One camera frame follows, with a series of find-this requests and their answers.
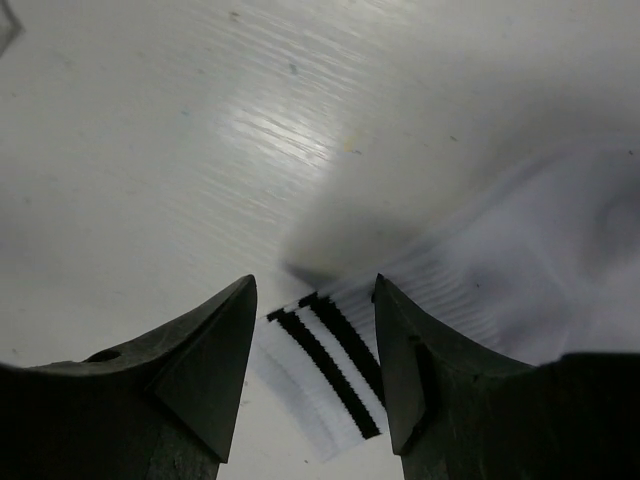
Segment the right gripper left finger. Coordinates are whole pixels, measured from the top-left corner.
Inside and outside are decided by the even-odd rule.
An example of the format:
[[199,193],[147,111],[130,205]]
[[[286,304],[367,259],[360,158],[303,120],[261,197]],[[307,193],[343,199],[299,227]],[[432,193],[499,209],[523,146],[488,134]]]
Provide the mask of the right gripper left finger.
[[229,458],[257,309],[247,275],[81,362],[1,368],[5,479],[213,479]]

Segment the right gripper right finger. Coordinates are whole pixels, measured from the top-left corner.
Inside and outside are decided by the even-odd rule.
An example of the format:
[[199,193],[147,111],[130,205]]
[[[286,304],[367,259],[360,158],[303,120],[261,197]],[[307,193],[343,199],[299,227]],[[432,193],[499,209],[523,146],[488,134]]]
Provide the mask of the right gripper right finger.
[[635,479],[639,358],[530,366],[433,318],[384,277],[376,339],[393,452],[408,479]]

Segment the long white sock striped cuff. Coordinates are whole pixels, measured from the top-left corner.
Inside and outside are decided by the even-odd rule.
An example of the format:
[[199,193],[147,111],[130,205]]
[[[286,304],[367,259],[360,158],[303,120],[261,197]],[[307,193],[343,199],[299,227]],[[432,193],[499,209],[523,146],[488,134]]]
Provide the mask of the long white sock striped cuff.
[[583,137],[543,151],[380,267],[257,321],[251,366],[322,461],[388,428],[378,275],[454,330],[529,364],[637,352],[638,139]]

